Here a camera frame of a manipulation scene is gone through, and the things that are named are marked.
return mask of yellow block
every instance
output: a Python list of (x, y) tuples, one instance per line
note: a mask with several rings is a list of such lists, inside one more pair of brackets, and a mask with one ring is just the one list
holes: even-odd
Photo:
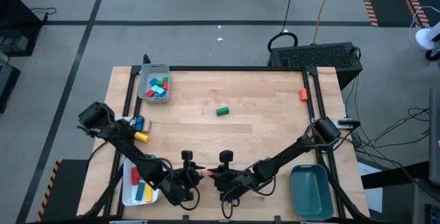
[(147, 184), (145, 190), (145, 201), (150, 203), (153, 200), (153, 189)]
[(145, 134), (143, 134), (141, 132), (136, 132), (135, 133), (135, 138), (140, 140), (141, 142), (145, 142), (145, 143), (147, 143), (148, 140), (149, 140), (148, 135), (145, 135)]

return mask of gray concrete floor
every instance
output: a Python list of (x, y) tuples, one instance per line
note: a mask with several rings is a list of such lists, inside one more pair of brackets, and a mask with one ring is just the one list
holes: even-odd
[[(95, 0), (22, 0), (30, 8), (54, 6), (50, 20), (86, 21)], [(289, 20), (315, 21), (322, 0), (292, 0)], [(287, 0), (102, 0), (97, 20), (124, 21), (282, 21)], [(368, 21), (362, 0), (328, 0), (324, 21)], [(265, 65), (268, 40), (280, 26), (94, 26), (72, 87), (47, 165), (27, 221), (35, 220), (58, 158), (86, 159), (92, 140), (76, 129), (77, 115), (93, 101), (103, 101), (111, 68), (142, 62), (170, 65)], [(300, 45), (312, 42), (313, 26), (286, 27)], [(34, 54), (12, 58), (22, 72), (6, 112), (0, 115), (0, 219), (13, 223), (23, 202), (36, 162), (61, 98), (84, 26), (43, 27)], [(357, 105), (369, 137), (406, 115), (410, 107), (428, 106), (429, 86), (440, 80), (439, 66), (408, 41), (405, 28), (321, 27), (317, 43), (352, 41), (362, 50)], [(288, 39), (274, 46), (288, 46)], [(344, 98), (350, 91), (343, 91)], [(354, 96), (348, 112), (356, 118)], [(408, 122), (380, 144), (409, 142), (427, 123)], [(427, 140), (381, 150), (390, 159), (412, 164), (428, 158)]]

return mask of wooden tabletop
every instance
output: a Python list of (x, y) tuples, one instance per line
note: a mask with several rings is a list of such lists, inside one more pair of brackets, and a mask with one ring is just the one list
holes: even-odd
[[(127, 92), (130, 67), (114, 67), (105, 102), (122, 114)], [(322, 97), (327, 116), (345, 116), (344, 104), (334, 68), (318, 68)], [(130, 114), (133, 115), (136, 79)], [(316, 116), (319, 117), (313, 79), (309, 77)], [(309, 125), (307, 103), (301, 102), (303, 87), (300, 72), (293, 71), (172, 71), (170, 101), (167, 104), (142, 102), (140, 115), (152, 121), (149, 143), (136, 142), (144, 152), (169, 159), (174, 168), (182, 167), (181, 151), (192, 150), (193, 161), (200, 166), (216, 168), (219, 153), (234, 151), (232, 168), (243, 169), (266, 157), (281, 152), (300, 137)], [(229, 107), (230, 114), (216, 116), (215, 110)], [(94, 148), (102, 140), (97, 139)], [(85, 179), (78, 214), (85, 213), (107, 187), (115, 148), (107, 144), (90, 163)], [(335, 154), (340, 185), (359, 210), (369, 216), (364, 189), (358, 171), (353, 145), (345, 142)], [(280, 169), (275, 193), (262, 197), (248, 192), (234, 208), (232, 220), (272, 221), (279, 215), (283, 221), (300, 218), (294, 212), (289, 175), (295, 165), (315, 164), (313, 151), (303, 154)], [(125, 207), (124, 219), (181, 220), (188, 214), (191, 220), (224, 219), (219, 192), (210, 178), (198, 186), (201, 200), (196, 210), (187, 212), (172, 206), (165, 197), (151, 205)], [(262, 191), (269, 192), (272, 185)], [(116, 213), (120, 185), (113, 197), (111, 213)], [(183, 203), (193, 206), (194, 201)], [(334, 216), (337, 216), (333, 200)]]

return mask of teal plastic bin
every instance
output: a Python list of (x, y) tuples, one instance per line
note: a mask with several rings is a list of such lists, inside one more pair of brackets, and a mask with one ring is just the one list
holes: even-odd
[(326, 220), (333, 216), (327, 172), (320, 165), (295, 166), (290, 173), (295, 212), (305, 220)]

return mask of orange block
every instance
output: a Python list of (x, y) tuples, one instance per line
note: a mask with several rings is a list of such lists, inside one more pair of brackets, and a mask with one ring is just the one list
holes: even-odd
[(305, 88), (302, 88), (300, 90), (300, 99), (301, 101), (307, 101), (307, 90)]

